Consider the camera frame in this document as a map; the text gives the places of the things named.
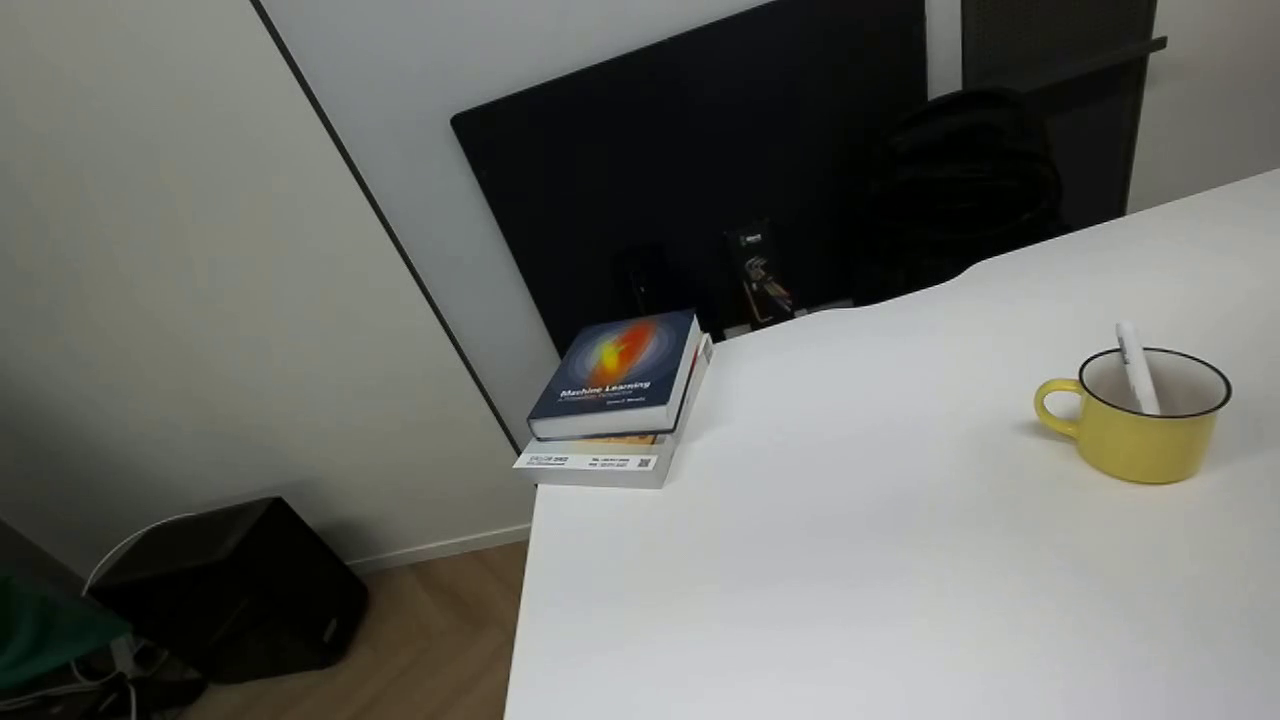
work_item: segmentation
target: black monitor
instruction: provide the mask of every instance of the black monitor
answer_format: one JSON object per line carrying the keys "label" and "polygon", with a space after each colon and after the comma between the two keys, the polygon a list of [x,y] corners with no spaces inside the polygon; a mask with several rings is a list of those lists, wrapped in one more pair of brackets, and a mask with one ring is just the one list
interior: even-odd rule
{"label": "black monitor", "polygon": [[582,325],[664,307],[742,325],[738,227],[768,227],[798,301],[847,296],[862,167],[920,106],[920,0],[778,0],[450,127],[565,350]]}

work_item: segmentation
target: chair backrest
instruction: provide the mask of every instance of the chair backrest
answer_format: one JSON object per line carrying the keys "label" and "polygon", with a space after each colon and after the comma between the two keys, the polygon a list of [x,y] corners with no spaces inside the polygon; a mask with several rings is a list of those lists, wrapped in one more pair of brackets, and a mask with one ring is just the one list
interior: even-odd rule
{"label": "chair backrest", "polygon": [[967,266],[1057,237],[1059,172],[1014,93],[953,93],[908,118],[866,184],[866,216],[897,285],[934,285]]}

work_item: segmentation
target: stack of books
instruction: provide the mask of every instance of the stack of books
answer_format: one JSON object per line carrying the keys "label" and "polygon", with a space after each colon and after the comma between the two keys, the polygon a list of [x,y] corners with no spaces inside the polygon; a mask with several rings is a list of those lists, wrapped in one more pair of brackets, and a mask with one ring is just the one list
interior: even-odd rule
{"label": "stack of books", "polygon": [[582,328],[529,413],[534,485],[661,488],[713,341],[690,312]]}

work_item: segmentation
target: baseboard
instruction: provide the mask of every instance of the baseboard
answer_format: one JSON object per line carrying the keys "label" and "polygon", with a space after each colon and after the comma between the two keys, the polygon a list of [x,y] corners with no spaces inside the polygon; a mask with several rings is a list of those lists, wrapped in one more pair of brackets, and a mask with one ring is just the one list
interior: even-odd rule
{"label": "baseboard", "polygon": [[404,568],[404,566],[419,566],[419,561],[465,557],[465,551],[480,551],[480,550],[524,545],[524,542],[529,542],[529,523],[510,523],[510,530],[491,530],[491,532],[476,532],[476,538],[450,538],[450,542],[435,542],[435,545],[359,557],[346,566],[356,574],[384,574],[384,568]]}

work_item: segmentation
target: yellow mug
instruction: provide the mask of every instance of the yellow mug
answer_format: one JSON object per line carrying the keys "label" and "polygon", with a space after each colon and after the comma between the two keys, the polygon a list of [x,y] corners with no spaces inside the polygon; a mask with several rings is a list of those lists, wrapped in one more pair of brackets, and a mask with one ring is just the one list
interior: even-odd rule
{"label": "yellow mug", "polygon": [[[1074,442],[1080,458],[1132,485],[1171,485],[1195,478],[1215,413],[1230,402],[1230,379],[1200,356],[1149,350],[1161,415],[1145,415],[1127,389],[1118,350],[1094,353],[1080,375],[1037,389],[1037,415],[1046,431]],[[1046,395],[1080,395],[1074,415],[1057,415]]]}

